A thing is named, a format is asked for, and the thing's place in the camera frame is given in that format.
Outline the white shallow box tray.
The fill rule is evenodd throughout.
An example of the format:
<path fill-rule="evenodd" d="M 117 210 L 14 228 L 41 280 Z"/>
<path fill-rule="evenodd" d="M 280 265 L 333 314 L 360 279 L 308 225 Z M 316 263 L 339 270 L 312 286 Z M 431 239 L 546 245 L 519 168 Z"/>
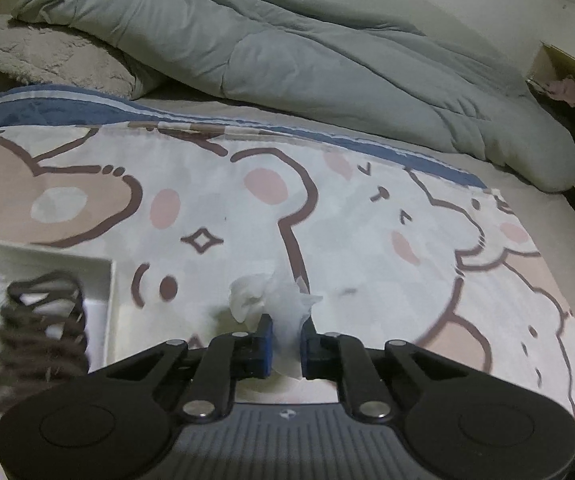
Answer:
<path fill-rule="evenodd" d="M 0 415 L 106 363 L 114 270 L 108 259 L 0 243 Z"/>

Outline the grey quilted duvet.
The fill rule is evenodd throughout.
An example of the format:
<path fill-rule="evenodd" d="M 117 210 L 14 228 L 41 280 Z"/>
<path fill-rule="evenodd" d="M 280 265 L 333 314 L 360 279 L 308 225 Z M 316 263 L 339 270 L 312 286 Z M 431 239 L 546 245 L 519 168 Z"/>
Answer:
<path fill-rule="evenodd" d="M 461 153 L 545 192 L 575 183 L 571 134 L 496 55 L 318 0 L 20 0 L 216 98 Z"/>

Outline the beige fluffy pillow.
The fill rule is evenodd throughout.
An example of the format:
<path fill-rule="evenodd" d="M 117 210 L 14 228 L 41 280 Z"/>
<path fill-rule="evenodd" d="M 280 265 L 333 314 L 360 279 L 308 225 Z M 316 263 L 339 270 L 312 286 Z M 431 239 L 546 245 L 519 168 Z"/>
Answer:
<path fill-rule="evenodd" d="M 161 73 L 83 32 L 0 14 L 0 91 L 65 84 L 136 100 L 163 80 Z"/>

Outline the cartoon bear print blanket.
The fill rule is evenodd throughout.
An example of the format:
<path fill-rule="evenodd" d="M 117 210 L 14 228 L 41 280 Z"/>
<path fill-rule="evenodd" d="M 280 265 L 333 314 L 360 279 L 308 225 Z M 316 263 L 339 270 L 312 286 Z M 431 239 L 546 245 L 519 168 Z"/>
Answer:
<path fill-rule="evenodd" d="M 76 333 L 99 367 L 230 330 L 239 278 L 317 301 L 319 330 L 401 338 L 575 418 L 575 316 L 502 195 L 412 152 L 207 122 L 60 88 L 0 94 L 0 240 L 103 258 Z"/>

